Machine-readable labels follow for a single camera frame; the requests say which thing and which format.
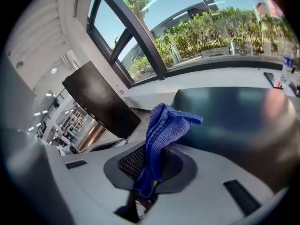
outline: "floor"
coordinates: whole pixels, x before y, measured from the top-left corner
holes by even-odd
[[[141,123],[137,126],[136,130],[129,137],[128,142],[141,142],[146,139],[146,132],[150,121],[150,114],[145,112],[135,111],[138,117],[141,119]],[[95,143],[111,142],[119,139],[116,135],[106,130],[101,137]]]

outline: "sky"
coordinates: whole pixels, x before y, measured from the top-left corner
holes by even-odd
[[[266,0],[214,0],[215,2],[223,2],[217,4],[222,9],[226,7],[234,7],[240,9],[254,9],[254,6],[258,2],[266,2]],[[172,16],[180,10],[185,9],[191,5],[202,2],[202,0],[157,0],[149,7],[149,11],[145,17],[145,23],[151,30],[156,25],[161,23],[164,19]],[[95,26],[104,37],[109,46],[114,45],[114,41],[117,37],[120,37],[124,30],[124,25],[108,7],[107,4],[101,2],[99,10],[97,12]],[[136,44],[136,41],[132,39],[126,48],[121,53],[119,59],[126,55],[126,53]]]

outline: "tree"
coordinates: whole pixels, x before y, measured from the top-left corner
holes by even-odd
[[[131,9],[131,11],[139,18],[145,18],[146,13],[148,12],[148,9],[145,11],[141,11],[148,3],[148,0],[125,0],[128,7]]]

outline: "black vent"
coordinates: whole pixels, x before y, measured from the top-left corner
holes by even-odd
[[[136,180],[145,167],[144,157],[145,146],[142,146],[126,157],[122,158],[118,162],[118,168],[130,178]],[[180,157],[168,150],[162,150],[161,173],[163,181],[169,180],[176,176],[181,172],[182,167],[183,161]]]
[[[237,180],[223,184],[245,216],[260,208],[260,203]]]
[[[85,164],[87,164],[86,161],[79,160],[79,161],[75,161],[75,162],[72,162],[72,163],[66,163],[66,167],[67,167],[67,169],[72,169],[72,168],[75,168],[75,167],[80,167],[80,166],[85,165]]]

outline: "ceiling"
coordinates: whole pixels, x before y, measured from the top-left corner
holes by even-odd
[[[19,18],[6,45],[13,66],[23,62],[17,72],[31,89],[70,50],[58,3],[59,0],[33,0]]]

